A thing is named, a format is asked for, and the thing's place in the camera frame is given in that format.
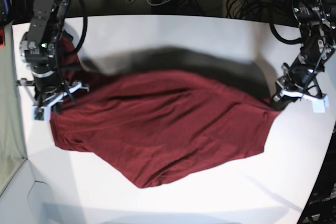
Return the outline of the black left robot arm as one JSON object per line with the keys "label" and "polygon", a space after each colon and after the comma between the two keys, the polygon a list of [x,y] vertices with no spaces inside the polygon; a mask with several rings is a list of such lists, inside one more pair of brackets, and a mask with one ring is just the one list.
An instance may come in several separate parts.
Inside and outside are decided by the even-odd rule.
{"label": "black left robot arm", "polygon": [[272,34],[287,45],[300,44],[300,52],[291,65],[282,65],[283,75],[275,83],[276,92],[270,105],[281,111],[291,102],[304,99],[312,102],[316,113],[328,106],[317,75],[325,71],[325,63],[335,54],[335,0],[291,0],[292,12],[298,22],[300,38],[286,40],[269,23]]}

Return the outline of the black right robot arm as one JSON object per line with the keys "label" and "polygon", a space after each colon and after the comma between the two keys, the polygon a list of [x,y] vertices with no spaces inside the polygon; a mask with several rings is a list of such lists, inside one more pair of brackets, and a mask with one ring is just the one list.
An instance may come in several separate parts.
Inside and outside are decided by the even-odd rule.
{"label": "black right robot arm", "polygon": [[83,28],[77,46],[72,51],[62,52],[60,41],[66,35],[65,18],[71,0],[34,0],[33,16],[19,44],[20,57],[33,75],[33,81],[20,79],[17,85],[34,87],[36,93],[30,96],[34,120],[44,121],[65,97],[75,101],[73,93],[83,88],[81,82],[69,83],[64,71],[80,71],[79,63],[60,64],[60,55],[73,56],[81,49],[88,28],[88,14],[84,0],[78,0],[83,14]]}

